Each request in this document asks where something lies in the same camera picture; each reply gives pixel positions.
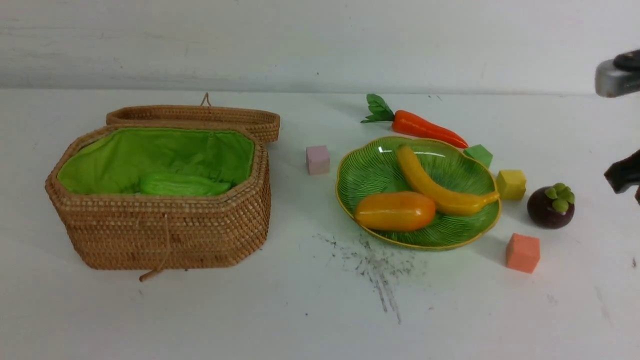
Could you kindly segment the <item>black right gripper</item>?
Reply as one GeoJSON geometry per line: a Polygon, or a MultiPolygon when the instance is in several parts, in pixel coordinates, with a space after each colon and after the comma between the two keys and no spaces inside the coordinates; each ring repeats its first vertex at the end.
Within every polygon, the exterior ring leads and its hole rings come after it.
{"type": "Polygon", "coordinates": [[[637,187],[634,193],[635,202],[640,204],[640,151],[636,150],[628,157],[613,162],[604,172],[606,182],[617,195],[623,194],[631,187],[637,187]]]}

